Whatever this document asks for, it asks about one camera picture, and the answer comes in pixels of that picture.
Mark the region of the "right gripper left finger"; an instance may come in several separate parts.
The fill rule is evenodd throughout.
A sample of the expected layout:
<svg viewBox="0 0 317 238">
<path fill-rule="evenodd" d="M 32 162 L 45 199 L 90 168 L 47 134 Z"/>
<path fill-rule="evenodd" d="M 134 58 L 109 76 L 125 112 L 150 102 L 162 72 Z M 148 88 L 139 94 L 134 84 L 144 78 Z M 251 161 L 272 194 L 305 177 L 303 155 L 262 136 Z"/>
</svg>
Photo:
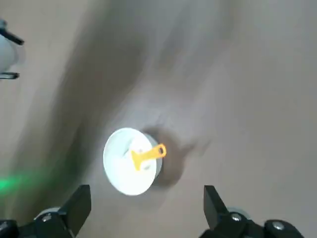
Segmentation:
<svg viewBox="0 0 317 238">
<path fill-rule="evenodd" d="M 91 212 L 90 186 L 80 185 L 61 207 L 40 212 L 19 226 L 15 220 L 0 221 L 2 238 L 74 238 Z"/>
</svg>

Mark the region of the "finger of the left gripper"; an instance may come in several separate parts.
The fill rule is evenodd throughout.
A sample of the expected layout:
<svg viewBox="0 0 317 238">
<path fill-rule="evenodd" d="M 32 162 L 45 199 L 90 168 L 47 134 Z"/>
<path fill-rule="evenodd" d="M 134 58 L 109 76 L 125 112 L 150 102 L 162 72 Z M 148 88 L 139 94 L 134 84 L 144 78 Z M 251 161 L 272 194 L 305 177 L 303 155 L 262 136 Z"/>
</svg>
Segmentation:
<svg viewBox="0 0 317 238">
<path fill-rule="evenodd" d="M 14 80 L 19 78 L 20 74 L 16 72 L 3 72 L 0 74 L 0 80 Z"/>
<path fill-rule="evenodd" d="M 11 41 L 11 42 L 13 42 L 13 43 L 15 43 L 15 44 L 17 44 L 19 46 L 24 45 L 25 41 L 23 39 L 21 39 L 20 37 L 16 36 L 15 34 L 9 32 L 6 28 L 3 29 L 3 36 L 7 40 L 9 40 L 9 41 Z"/>
</svg>

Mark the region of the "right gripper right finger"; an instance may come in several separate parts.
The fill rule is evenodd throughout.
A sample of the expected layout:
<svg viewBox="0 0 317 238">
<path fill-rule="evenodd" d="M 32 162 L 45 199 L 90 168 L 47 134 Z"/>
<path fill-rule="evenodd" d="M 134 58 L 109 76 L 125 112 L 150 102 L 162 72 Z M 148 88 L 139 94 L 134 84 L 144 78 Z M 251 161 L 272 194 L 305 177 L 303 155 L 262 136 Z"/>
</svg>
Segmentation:
<svg viewBox="0 0 317 238">
<path fill-rule="evenodd" d="M 230 212 L 216 188 L 204 186 L 204 214 L 209 228 L 202 238 L 303 238 L 291 223 L 283 220 L 267 220 L 259 225 L 242 213 Z"/>
</svg>

